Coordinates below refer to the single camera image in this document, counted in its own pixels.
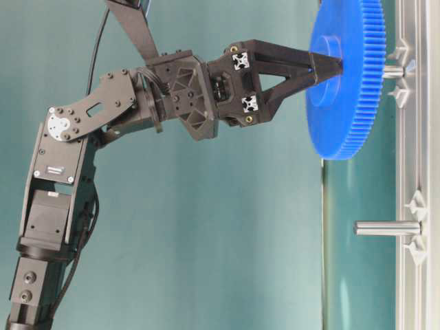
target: black cable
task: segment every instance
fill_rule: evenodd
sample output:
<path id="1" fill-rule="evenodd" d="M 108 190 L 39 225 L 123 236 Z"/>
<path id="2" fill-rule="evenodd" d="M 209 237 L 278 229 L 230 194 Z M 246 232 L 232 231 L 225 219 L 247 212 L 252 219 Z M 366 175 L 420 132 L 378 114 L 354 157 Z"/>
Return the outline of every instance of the black cable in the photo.
<path id="1" fill-rule="evenodd" d="M 107 23 L 107 19 L 109 18 L 109 13 L 110 13 L 110 9 L 106 8 L 106 10 L 104 12 L 104 16 L 103 16 L 101 24 L 100 24 L 100 27 L 99 27 L 99 30 L 98 30 L 98 35 L 95 40 L 95 46 L 93 48 L 93 53 L 91 55 L 89 77 L 87 80 L 86 96 L 88 96 L 91 92 L 91 85 L 92 85 L 93 79 L 94 79 L 94 72 L 95 72 L 95 66 L 96 66 L 96 59 L 98 57 L 99 44 L 101 42 L 102 33 L 104 32 L 104 28 Z M 76 269 L 78 268 L 78 264 L 80 262 L 81 252 L 82 252 L 83 248 L 86 246 L 86 244 L 89 242 L 90 237 L 92 236 L 92 234 L 95 230 L 96 222 L 98 221 L 99 196 L 98 196 L 98 191 L 96 190 L 96 187 L 95 187 L 94 203 L 95 203 L 95 215 L 93 216 L 93 221 L 91 222 L 91 225 L 89 227 L 88 226 L 89 214 L 85 215 L 86 219 L 84 220 L 84 223 L 83 223 L 80 240 L 78 242 L 78 247 L 76 248 L 74 261 L 71 265 L 69 275 L 67 275 L 66 281 L 64 282 L 64 285 L 63 285 L 63 288 L 61 289 L 60 294 L 56 298 L 54 304 L 52 305 L 52 307 L 49 311 L 49 318 L 52 320 L 54 319 L 56 311 L 60 307 L 60 304 L 63 301 L 64 296 L 70 287 L 70 284 L 72 283 Z"/>
<path id="2" fill-rule="evenodd" d="M 64 298 L 67 290 L 69 289 L 70 283 L 72 283 L 72 280 L 73 280 L 75 272 L 76 272 L 76 268 L 78 267 L 78 264 L 80 262 L 81 251 L 84 248 L 85 239 L 87 237 L 87 226 L 86 225 L 87 225 L 87 220 L 85 219 L 84 226 L 82 227 L 81 237 L 78 242 L 78 249 L 75 254 L 74 262 L 71 265 L 69 275 L 67 276 L 66 281 L 63 285 L 63 288 L 61 289 L 58 297 L 56 297 L 56 300 L 55 300 L 54 304 L 52 305 L 52 308 L 50 309 L 50 312 L 49 312 L 49 317 L 52 320 L 55 317 L 56 310 L 58 309 L 58 307 L 60 307 L 61 301 L 63 301 L 63 298 Z"/>
<path id="3" fill-rule="evenodd" d="M 89 68 L 89 80 L 87 83 L 87 91 L 86 91 L 86 96 L 88 96 L 91 92 L 91 84 L 94 80 L 94 71 L 95 71 L 95 65 L 96 65 L 96 58 L 98 57 L 98 49 L 99 49 L 99 44 L 101 42 L 101 37 L 102 37 L 102 33 L 104 32 L 104 27 L 105 24 L 107 23 L 107 19 L 109 18 L 109 13 L 110 13 L 110 9 L 106 9 L 104 12 L 104 17 L 102 18 L 99 30 L 98 30 L 98 35 L 96 36 L 96 40 L 95 40 L 95 47 L 93 48 L 93 53 L 91 55 L 91 62 L 90 62 L 90 68 Z"/>
<path id="4" fill-rule="evenodd" d="M 99 217 L 99 196 L 98 196 L 98 191 L 96 190 L 96 187 L 95 187 L 95 215 L 93 216 L 93 221 L 91 222 L 90 229 L 87 232 L 87 239 L 85 241 L 84 246 L 86 246 L 86 244 L 90 240 L 90 237 L 94 233 L 94 230 L 96 227 L 96 222 L 98 221 L 98 217 Z"/>

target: teal backdrop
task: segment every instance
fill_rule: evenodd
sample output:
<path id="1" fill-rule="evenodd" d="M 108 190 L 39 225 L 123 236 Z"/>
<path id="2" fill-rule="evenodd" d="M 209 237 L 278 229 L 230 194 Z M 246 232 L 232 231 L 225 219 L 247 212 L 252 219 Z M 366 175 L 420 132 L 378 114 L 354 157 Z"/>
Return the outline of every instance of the teal backdrop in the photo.
<path id="1" fill-rule="evenodd" d="M 0 322 L 38 125 L 49 106 L 84 96 L 104 8 L 0 4 Z M 307 49 L 317 9 L 317 0 L 156 0 L 150 24 L 161 52 L 212 60 L 247 39 Z M 111 16 L 97 76 L 141 64 Z M 96 166 L 100 220 L 55 329 L 322 328 L 321 163 L 304 94 L 271 124 L 222 125 L 213 141 L 192 141 L 178 122 L 126 136 Z"/>
<path id="2" fill-rule="evenodd" d="M 395 46 L 394 1 L 383 0 L 387 54 Z M 355 221 L 394 221 L 396 104 L 386 81 L 364 148 L 350 161 L 324 164 L 324 328 L 395 329 L 395 239 L 360 237 Z"/>

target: gear teeth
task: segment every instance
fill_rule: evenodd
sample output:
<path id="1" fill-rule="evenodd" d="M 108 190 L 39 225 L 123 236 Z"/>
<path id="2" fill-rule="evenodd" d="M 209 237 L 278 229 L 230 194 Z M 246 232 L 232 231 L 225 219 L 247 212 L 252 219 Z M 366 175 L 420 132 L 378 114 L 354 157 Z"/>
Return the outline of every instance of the gear teeth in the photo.
<path id="1" fill-rule="evenodd" d="M 379 107 L 386 60 L 386 30 L 381 0 L 360 0 L 364 24 L 362 84 L 351 130 L 337 160 L 352 158 L 364 145 Z"/>

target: metal peg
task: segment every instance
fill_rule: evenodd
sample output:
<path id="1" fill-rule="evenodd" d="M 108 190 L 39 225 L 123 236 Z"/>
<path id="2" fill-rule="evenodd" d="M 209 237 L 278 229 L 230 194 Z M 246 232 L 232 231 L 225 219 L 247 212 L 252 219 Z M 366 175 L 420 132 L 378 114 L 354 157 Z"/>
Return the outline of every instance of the metal peg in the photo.
<path id="1" fill-rule="evenodd" d="M 384 79 L 400 79 L 405 76 L 405 69 L 396 65 L 385 65 Z"/>
<path id="2" fill-rule="evenodd" d="M 358 221 L 354 232 L 359 236 L 415 236 L 421 234 L 420 223 L 416 221 Z"/>

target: metal bracket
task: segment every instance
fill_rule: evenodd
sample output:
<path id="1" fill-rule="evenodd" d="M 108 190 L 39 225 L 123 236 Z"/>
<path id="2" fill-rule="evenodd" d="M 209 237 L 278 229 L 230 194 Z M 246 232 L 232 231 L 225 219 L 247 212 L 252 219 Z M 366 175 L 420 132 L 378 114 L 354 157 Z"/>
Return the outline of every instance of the metal bracket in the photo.
<path id="1" fill-rule="evenodd" d="M 49 109 L 47 128 L 58 141 L 72 141 L 87 135 L 121 116 L 136 103 L 131 76 L 125 69 L 109 72 L 89 96 L 76 103 Z M 103 109 L 92 115 L 99 105 Z"/>
<path id="2" fill-rule="evenodd" d="M 399 39 L 393 53 L 388 55 L 388 59 L 395 60 L 399 63 L 405 63 L 408 57 L 408 44 L 404 39 Z"/>
<path id="3" fill-rule="evenodd" d="M 394 88 L 394 91 L 391 91 L 388 93 L 389 96 L 394 97 L 396 100 L 397 107 L 399 109 L 403 109 L 405 107 L 406 102 L 408 101 L 410 91 L 406 88 L 400 88 L 398 85 L 396 85 L 396 88 Z"/>
<path id="4" fill-rule="evenodd" d="M 414 236 L 410 243 L 404 244 L 404 249 L 411 253 L 415 265 L 421 265 L 426 257 L 426 247 L 423 239 L 420 236 Z"/>

